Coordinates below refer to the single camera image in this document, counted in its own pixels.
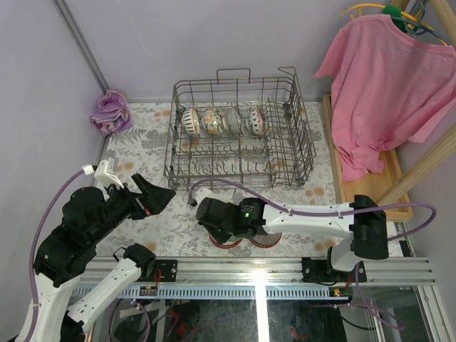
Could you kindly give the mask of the brown diamond dotted bowl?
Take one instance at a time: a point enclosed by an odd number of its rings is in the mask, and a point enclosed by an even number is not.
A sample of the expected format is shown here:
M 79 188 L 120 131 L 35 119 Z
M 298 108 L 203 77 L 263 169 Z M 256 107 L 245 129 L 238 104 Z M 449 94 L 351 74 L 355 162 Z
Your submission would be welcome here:
M 266 134 L 264 115 L 259 106 L 252 108 L 249 111 L 246 125 L 250 132 L 255 136 L 263 136 Z

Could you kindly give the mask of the navy geometric pattern bowl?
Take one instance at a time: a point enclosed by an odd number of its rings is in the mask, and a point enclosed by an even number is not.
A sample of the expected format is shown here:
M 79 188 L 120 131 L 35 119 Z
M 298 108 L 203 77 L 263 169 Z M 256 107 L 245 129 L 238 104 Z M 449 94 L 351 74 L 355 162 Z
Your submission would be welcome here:
M 242 118 L 237 108 L 230 108 L 226 115 L 225 121 L 227 129 L 232 135 L 241 135 L 242 133 Z

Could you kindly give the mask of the orange leaf floral bowl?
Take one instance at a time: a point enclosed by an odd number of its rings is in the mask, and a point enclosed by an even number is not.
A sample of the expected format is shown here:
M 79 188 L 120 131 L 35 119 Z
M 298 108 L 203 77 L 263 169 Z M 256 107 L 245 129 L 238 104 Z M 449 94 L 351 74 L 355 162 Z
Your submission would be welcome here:
M 209 135 L 223 135 L 223 119 L 215 106 L 212 106 L 205 112 L 203 117 L 203 125 Z

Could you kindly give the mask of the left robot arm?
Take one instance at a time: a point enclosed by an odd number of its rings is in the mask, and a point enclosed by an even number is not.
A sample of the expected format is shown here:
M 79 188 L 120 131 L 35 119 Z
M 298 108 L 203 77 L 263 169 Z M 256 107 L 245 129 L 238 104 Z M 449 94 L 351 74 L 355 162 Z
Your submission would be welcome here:
M 84 341 L 110 303 L 137 280 L 157 275 L 156 256 L 134 243 L 124 249 L 113 270 L 88 295 L 69 305 L 73 290 L 96 256 L 96 246 L 125 220 L 160 214 L 176 192 L 132 176 L 140 189 L 131 192 L 115 175 L 112 159 L 84 165 L 71 176 L 93 175 L 103 185 L 76 190 L 62 208 L 61 223 L 42 241 L 33 240 L 29 255 L 31 303 L 14 341 Z

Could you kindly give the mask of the blue stroke white bowl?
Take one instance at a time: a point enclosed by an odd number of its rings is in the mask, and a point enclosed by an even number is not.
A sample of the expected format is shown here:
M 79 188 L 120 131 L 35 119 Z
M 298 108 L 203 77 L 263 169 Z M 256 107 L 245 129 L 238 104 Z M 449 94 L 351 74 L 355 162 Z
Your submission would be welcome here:
M 200 124 L 197 111 L 194 108 L 188 108 L 183 114 L 181 119 L 182 126 L 185 132 L 190 137 L 200 136 Z

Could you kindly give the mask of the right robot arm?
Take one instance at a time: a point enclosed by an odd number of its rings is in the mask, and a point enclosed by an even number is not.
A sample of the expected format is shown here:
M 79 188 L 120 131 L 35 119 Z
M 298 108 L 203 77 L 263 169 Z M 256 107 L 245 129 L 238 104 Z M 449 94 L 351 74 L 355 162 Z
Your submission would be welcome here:
M 354 279 L 355 268 L 363 266 L 364 261 L 389 257 L 385 212 L 366 195 L 329 206 L 272 204 L 259 196 L 234 204 L 201 188 L 190 193 L 190 204 L 197 209 L 197 223 L 220 247 L 248 239 L 257 247 L 270 248 L 283 234 L 291 233 L 338 237 L 339 243 L 328 248 L 326 260 L 302 261 L 305 282 L 348 281 Z

